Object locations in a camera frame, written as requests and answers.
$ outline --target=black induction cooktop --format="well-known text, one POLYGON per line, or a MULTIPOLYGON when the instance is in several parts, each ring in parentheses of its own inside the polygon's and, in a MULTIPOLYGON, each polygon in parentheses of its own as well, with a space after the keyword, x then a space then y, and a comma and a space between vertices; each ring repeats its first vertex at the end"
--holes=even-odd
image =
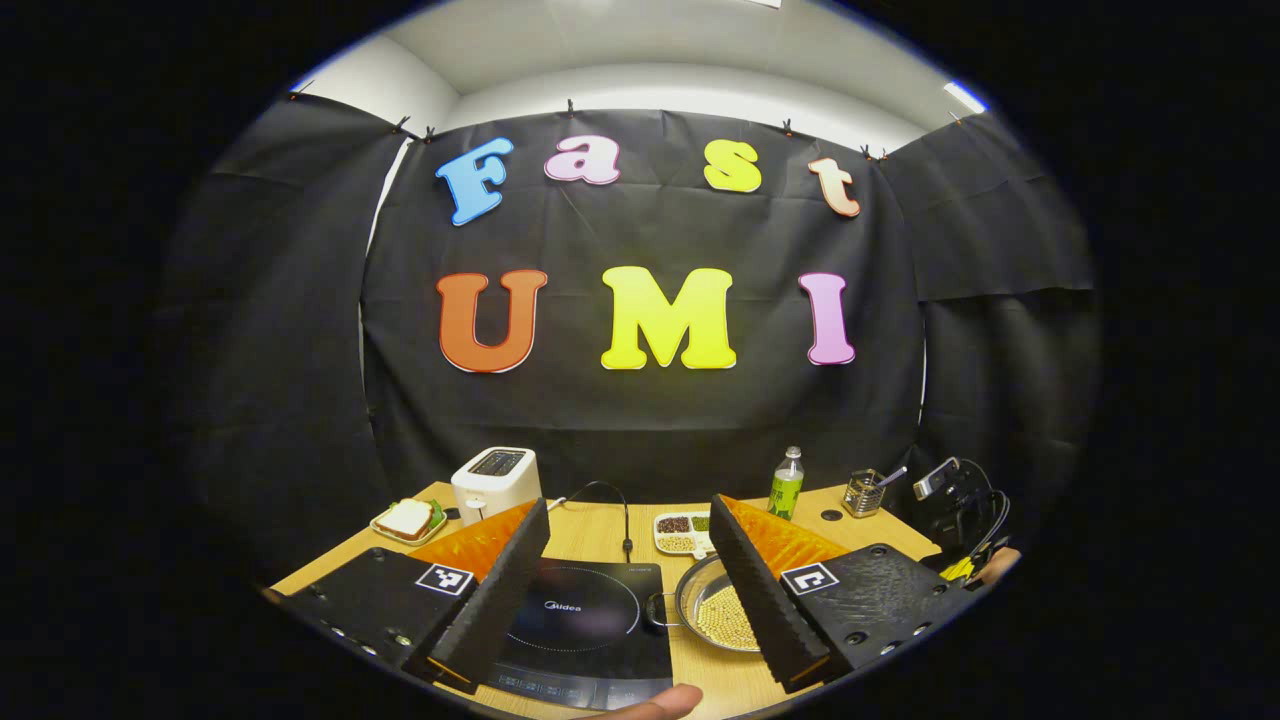
MULTIPOLYGON (((672 685, 667 629, 645 615, 660 592, 655 564, 544 557, 488 684, 591 710, 649 700, 672 685)), ((667 621, 662 602, 654 619, 667 621)))

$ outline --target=water bottle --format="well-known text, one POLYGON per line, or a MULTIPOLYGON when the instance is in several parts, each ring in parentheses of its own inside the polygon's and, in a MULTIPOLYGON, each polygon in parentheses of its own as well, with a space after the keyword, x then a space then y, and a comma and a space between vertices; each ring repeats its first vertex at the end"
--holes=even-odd
POLYGON ((791 446, 787 456, 773 471, 773 489, 769 491, 769 512, 783 520, 790 520, 796 510, 800 496, 800 483, 804 482, 804 468, 800 465, 800 448, 791 446))

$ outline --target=white toaster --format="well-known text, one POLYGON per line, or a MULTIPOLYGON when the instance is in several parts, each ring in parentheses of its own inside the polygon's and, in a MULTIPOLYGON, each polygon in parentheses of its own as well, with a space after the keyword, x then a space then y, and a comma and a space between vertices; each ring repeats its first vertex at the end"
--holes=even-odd
POLYGON ((451 482, 463 525, 543 496, 538 457, 522 447, 490 447, 453 473, 451 482))

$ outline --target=ceiling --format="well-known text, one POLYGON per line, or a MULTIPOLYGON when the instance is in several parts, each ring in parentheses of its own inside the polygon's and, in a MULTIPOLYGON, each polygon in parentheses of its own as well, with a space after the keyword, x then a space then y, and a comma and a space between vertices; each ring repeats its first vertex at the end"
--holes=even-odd
POLYGON ((806 82, 933 129, 952 78, 824 0, 451 0, 384 32, 461 95, 591 65, 695 63, 806 82))

